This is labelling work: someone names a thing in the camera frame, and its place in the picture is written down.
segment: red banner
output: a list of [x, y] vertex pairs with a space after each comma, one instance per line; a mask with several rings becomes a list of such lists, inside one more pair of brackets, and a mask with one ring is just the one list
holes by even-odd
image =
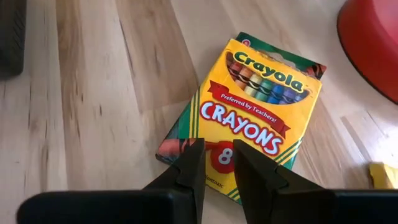
[[231, 105], [235, 108], [239, 108], [253, 116], [262, 119], [283, 138], [285, 138], [285, 132], [290, 129], [290, 127], [288, 127], [285, 122], [273, 112], [263, 108], [260, 105], [245, 100], [240, 96], [229, 93], [227, 86], [210, 80], [210, 88], [208, 92], [213, 94], [214, 99], [226, 103], [227, 105]]

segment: green crayon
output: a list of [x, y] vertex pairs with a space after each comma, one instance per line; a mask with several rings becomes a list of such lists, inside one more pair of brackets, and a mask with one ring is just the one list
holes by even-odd
[[265, 78], [260, 83], [260, 87], [254, 97], [258, 100], [266, 102], [268, 100], [269, 93], [271, 92], [273, 86], [274, 86], [274, 83]]

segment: red object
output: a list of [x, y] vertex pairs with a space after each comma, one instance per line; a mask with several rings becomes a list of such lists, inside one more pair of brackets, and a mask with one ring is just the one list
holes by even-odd
[[229, 141], [220, 141], [212, 144], [206, 143], [206, 150], [211, 150], [211, 166], [220, 174], [229, 174], [234, 171], [233, 144]]
[[348, 0], [337, 29], [357, 71], [398, 104], [398, 1]]

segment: number 8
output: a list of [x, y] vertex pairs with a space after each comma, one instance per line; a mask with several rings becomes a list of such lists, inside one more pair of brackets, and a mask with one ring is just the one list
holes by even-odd
[[229, 148], [224, 149], [223, 153], [218, 156], [218, 162], [223, 165], [228, 165], [231, 162], [232, 153], [233, 153], [232, 149]]

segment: yellow box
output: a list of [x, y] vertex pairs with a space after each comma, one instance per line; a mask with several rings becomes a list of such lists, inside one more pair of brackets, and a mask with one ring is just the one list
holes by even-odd
[[206, 183], [240, 202], [234, 139], [292, 168], [321, 82], [231, 39], [159, 147], [172, 163], [195, 138], [206, 141]]

